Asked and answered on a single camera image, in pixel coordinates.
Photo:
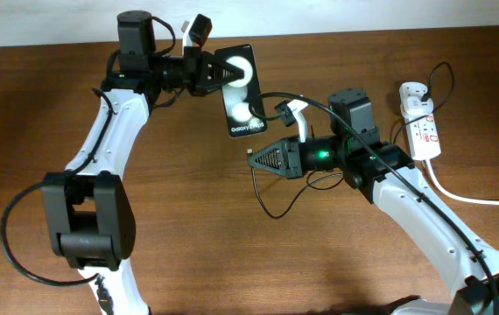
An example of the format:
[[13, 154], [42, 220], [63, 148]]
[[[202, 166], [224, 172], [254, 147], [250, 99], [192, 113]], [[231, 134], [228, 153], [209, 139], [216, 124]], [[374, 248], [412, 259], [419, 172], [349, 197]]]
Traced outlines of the black Galaxy flip smartphone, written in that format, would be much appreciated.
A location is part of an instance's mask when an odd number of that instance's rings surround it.
[[227, 63], [244, 71], [244, 77], [221, 87], [222, 100], [231, 138], [248, 137], [267, 130], [264, 105], [253, 98], [261, 94], [257, 66], [250, 44], [236, 45], [215, 51]]

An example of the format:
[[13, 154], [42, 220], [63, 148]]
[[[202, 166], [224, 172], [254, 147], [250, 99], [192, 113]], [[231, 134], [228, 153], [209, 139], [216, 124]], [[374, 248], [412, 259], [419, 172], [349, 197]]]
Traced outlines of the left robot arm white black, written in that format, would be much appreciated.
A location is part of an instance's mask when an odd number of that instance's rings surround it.
[[162, 91], [205, 96], [243, 77], [240, 68], [202, 47], [208, 17], [187, 24], [183, 53], [157, 51], [156, 17], [143, 10], [117, 17], [119, 47], [94, 93], [101, 104], [87, 139], [63, 172], [45, 176], [44, 209], [53, 252], [79, 271], [104, 314], [148, 314], [132, 272], [136, 222], [123, 174], [137, 135]]

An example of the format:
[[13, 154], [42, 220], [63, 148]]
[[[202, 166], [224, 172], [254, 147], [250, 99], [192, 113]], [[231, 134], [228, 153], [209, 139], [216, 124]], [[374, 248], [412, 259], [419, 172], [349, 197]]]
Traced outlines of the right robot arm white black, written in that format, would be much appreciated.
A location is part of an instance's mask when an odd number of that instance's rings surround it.
[[250, 168], [287, 179], [341, 170], [351, 188], [411, 237], [453, 296], [442, 304], [412, 295], [366, 306], [362, 314], [499, 314], [499, 250], [439, 198], [401, 148], [381, 141], [363, 89], [335, 92], [327, 105], [298, 94], [277, 96], [278, 118], [296, 123], [299, 133], [250, 154]]

